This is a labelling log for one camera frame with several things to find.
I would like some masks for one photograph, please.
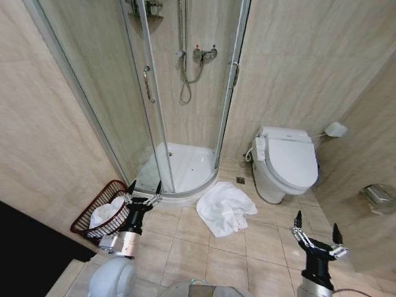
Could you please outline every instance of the toilet bowl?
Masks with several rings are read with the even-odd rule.
[[[278,204],[305,193],[317,179],[314,145],[307,132],[261,127],[253,139],[253,175],[261,198]]]

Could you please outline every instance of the shower door handle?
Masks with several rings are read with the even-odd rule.
[[[146,87],[146,92],[147,92],[147,97],[148,97],[149,102],[155,103],[155,99],[151,98],[151,95],[150,95],[150,87],[148,85],[149,83],[148,83],[148,78],[147,78],[148,71],[150,71],[150,66],[149,65],[144,66],[144,69],[143,69],[144,85]]]
[[[239,76],[239,64],[237,62],[233,62],[232,66],[236,65],[236,70],[235,70],[235,76],[234,76],[234,83],[232,87],[229,88],[235,88],[236,83],[238,82],[238,76]]]

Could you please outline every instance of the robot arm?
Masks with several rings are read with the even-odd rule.
[[[133,259],[137,254],[139,238],[142,234],[144,214],[153,209],[161,200],[161,182],[155,195],[148,199],[133,197],[136,181],[125,195],[129,214],[117,235],[102,237],[99,248],[115,257],[106,261],[93,274],[89,284],[88,297],[127,297],[136,279]]]
[[[342,235],[337,224],[333,227],[333,245],[328,245],[308,238],[301,229],[301,211],[295,218],[291,233],[297,239],[299,246],[306,253],[306,268],[301,272],[303,283],[298,290],[298,297],[331,296],[334,287],[330,281],[329,261],[339,259],[348,253],[342,243]]]
[[[155,195],[148,199],[143,197],[133,197],[136,181],[128,188],[125,195],[129,214],[125,224],[120,227],[118,235],[105,235],[102,237],[99,248],[121,257],[132,259],[137,254],[139,237],[142,235],[142,225],[144,214],[153,209],[161,200],[161,181],[158,184]]]

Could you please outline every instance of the red wire basket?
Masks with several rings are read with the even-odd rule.
[[[88,207],[84,209],[79,217],[76,218],[70,227],[70,231],[82,235],[96,245],[98,245],[102,236],[117,232],[119,227],[124,224],[129,213],[129,209],[126,207],[125,202],[121,208],[103,224],[91,229],[89,228],[89,224],[91,215],[95,209],[106,203],[111,203],[114,198],[124,195],[126,191],[127,186],[122,181],[115,179],[110,181]]]

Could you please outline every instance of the shower faucet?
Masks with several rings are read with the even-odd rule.
[[[217,49],[216,45],[213,45],[213,48],[210,51],[206,51],[204,49],[200,49],[197,45],[194,51],[192,52],[192,58],[194,60],[201,59],[215,59],[217,57]]]

